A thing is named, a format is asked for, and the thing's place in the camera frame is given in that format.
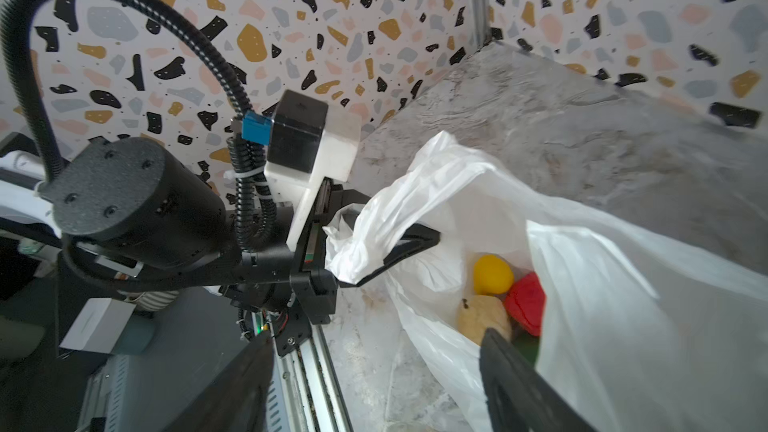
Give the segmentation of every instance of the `blue connector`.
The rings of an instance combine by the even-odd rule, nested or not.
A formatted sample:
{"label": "blue connector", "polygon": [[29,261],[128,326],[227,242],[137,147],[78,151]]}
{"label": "blue connector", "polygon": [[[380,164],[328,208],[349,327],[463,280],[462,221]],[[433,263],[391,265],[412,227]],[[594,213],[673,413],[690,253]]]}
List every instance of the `blue connector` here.
{"label": "blue connector", "polygon": [[270,143],[272,133],[272,120],[260,116],[253,110],[245,114],[243,119],[243,138],[262,146]]}

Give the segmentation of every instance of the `lemon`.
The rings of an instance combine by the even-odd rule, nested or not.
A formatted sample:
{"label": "lemon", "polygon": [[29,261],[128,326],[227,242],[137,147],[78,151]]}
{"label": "lemon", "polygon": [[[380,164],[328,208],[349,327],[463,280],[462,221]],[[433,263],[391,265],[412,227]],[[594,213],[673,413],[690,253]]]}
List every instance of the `lemon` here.
{"label": "lemon", "polygon": [[495,255],[483,255],[475,262],[475,293],[480,295],[505,294],[514,283],[512,268]]}

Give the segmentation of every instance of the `white plastic bag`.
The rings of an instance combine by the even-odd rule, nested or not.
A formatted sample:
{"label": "white plastic bag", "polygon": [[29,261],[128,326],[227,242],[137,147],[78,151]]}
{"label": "white plastic bag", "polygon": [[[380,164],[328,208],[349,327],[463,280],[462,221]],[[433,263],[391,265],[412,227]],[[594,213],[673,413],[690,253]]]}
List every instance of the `white plastic bag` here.
{"label": "white plastic bag", "polygon": [[440,244],[386,276],[403,328],[477,431],[479,347],[456,331],[484,253],[538,273],[536,370],[598,430],[760,430],[768,423],[768,278],[563,198],[540,195],[441,132],[408,173],[326,227],[326,266],[358,282],[415,222]]}

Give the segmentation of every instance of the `wall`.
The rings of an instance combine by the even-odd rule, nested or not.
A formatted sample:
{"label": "wall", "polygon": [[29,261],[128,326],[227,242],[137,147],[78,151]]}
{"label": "wall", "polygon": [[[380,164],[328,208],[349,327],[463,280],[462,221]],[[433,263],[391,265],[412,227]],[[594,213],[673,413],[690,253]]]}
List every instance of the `wall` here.
{"label": "wall", "polygon": [[[364,134],[475,49],[469,0],[163,1],[236,66],[256,110],[304,90],[359,114]],[[186,46],[108,0],[52,1],[34,25],[43,100],[67,158],[95,136],[148,136],[232,197],[223,178],[232,110]],[[0,110],[0,136],[24,131],[4,69]]]}
{"label": "wall", "polygon": [[493,33],[768,135],[768,0],[490,0]]}

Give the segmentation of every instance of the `potato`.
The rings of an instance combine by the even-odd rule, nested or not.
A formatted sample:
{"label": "potato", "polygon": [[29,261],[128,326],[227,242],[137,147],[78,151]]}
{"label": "potato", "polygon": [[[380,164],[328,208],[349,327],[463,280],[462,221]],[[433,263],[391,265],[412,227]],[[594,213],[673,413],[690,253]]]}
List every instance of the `potato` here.
{"label": "potato", "polygon": [[490,295],[463,298],[458,306],[457,329],[470,341],[480,345],[485,329],[493,327],[502,337],[512,340],[512,324],[504,304]]}

